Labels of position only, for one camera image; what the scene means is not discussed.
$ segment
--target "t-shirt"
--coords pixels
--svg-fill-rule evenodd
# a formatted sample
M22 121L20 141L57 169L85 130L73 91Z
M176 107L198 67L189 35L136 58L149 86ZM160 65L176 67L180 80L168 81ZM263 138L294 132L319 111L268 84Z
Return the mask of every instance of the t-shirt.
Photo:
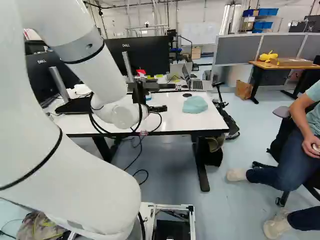
M320 80L305 91L307 96L313 101L320 101ZM311 131L315 135L320 135L320 104L318 103L314 109L306 114Z

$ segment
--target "yellow toy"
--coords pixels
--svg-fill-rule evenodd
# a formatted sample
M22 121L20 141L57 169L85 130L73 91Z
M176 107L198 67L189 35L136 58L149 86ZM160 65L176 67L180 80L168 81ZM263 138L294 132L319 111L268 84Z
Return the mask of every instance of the yellow toy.
M271 50L268 54L262 53L259 56L260 61L268 63L268 62L270 62L270 59L276 59L278 57L278 54L272 53L272 52L273 52L273 50Z

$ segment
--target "man's hand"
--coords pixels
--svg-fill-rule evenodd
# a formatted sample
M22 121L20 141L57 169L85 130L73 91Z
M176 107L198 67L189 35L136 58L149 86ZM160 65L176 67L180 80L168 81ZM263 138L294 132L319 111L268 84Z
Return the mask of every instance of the man's hand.
M320 139L313 134L308 134L304 137L304 140L302 142L302 148L305 154L312 158L320 159L320 152L314 150L312 144L320 146Z

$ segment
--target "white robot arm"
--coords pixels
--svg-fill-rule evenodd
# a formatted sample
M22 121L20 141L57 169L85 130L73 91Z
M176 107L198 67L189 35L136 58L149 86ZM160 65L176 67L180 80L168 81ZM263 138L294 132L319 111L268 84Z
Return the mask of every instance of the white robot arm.
M86 7L81 0L4 1L0 22L0 197L91 239L127 239L141 204L138 183L64 135L40 108L26 71L21 22L95 93L91 106L102 108L101 119L121 128L137 123L136 105L116 106L127 87Z
M37 31L62 61L94 92L93 112L128 129L139 121L138 104L117 103L127 93L119 71L81 0L16 0L25 28ZM148 116L142 106L142 118Z

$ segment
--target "person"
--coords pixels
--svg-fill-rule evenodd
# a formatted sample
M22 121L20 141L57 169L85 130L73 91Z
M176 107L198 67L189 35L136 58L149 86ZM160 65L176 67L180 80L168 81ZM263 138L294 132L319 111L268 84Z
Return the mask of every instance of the person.
M284 144L279 165L276 168L230 169L229 181L249 181L265 184L281 191L294 191L320 168L320 104L306 114L305 109L320 101L320 80L305 91L289 107L295 128ZM263 232L275 240L283 233L296 229L300 231L320 230L320 206L294 212L280 211L274 219L266 221Z

